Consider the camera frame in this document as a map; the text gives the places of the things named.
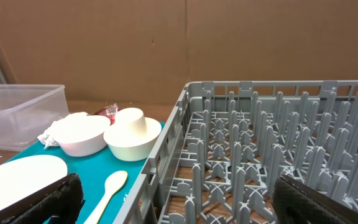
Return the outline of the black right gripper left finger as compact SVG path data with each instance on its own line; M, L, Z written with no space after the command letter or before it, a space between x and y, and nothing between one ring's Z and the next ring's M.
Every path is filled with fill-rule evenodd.
M75 223L84 204L80 177L72 173L0 210L0 223Z

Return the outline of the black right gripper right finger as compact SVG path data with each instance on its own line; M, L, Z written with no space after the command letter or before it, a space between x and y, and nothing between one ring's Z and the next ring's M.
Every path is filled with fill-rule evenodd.
M279 224L358 224L358 213L301 182L281 175L273 209Z

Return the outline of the white cup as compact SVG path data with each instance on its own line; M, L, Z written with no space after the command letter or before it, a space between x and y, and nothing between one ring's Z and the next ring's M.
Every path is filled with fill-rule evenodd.
M131 131L145 132L147 129L144 112L138 108L125 108L115 115L115 123Z

